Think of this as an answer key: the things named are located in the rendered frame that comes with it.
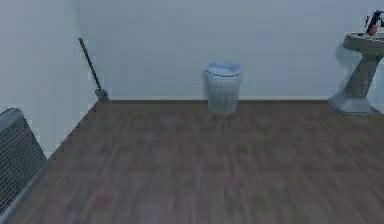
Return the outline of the grey mesh basket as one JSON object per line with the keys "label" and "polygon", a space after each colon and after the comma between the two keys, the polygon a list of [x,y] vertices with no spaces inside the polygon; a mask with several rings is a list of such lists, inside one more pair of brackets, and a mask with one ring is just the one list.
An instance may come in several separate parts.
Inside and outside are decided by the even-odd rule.
{"label": "grey mesh basket", "polygon": [[0,216],[21,195],[47,161],[23,112],[0,114]]}

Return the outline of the dark long-handled brush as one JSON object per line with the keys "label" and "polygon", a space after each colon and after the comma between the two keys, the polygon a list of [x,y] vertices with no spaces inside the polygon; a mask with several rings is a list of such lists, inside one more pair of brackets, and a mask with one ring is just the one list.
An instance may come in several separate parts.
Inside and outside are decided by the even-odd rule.
{"label": "dark long-handled brush", "polygon": [[89,56],[89,53],[88,53],[87,47],[84,43],[84,40],[81,37],[78,37],[78,41],[79,41],[80,47],[83,51],[83,54],[86,58],[87,64],[88,64],[89,69],[90,69],[91,74],[92,74],[92,77],[93,77],[95,84],[96,84],[95,94],[96,94],[99,101],[108,101],[109,100],[108,93],[101,86],[101,83],[99,81],[99,78],[98,78],[97,73],[95,71],[95,68],[93,66],[92,60]]}

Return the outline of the grey pedestal sink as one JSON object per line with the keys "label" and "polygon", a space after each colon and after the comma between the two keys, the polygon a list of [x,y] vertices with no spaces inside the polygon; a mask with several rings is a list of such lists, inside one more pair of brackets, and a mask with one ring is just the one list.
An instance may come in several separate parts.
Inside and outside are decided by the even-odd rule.
{"label": "grey pedestal sink", "polygon": [[347,33],[342,47],[361,54],[361,59],[343,89],[328,102],[347,114],[370,114],[367,94],[380,61],[384,58],[384,33]]}

